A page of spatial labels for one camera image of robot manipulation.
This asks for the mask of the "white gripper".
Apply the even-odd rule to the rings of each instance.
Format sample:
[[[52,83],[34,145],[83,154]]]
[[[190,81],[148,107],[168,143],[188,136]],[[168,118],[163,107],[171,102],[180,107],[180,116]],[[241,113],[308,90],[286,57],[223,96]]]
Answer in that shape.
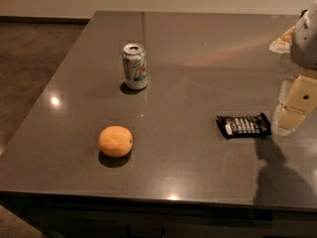
[[[291,60],[301,67],[317,68],[317,0],[296,22],[290,53]],[[281,84],[272,118],[276,131],[295,131],[316,107],[316,74],[286,78]]]

